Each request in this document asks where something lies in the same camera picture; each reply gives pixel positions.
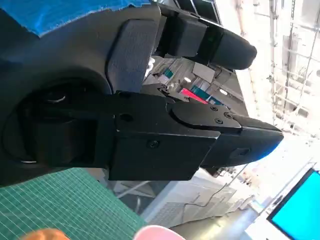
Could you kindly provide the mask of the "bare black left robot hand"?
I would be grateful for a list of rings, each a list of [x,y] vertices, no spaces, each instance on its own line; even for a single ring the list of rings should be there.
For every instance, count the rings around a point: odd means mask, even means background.
[[[283,140],[269,123],[145,85],[152,55],[244,70],[257,50],[151,0],[1,1],[1,186],[69,168],[184,181],[258,161]]]

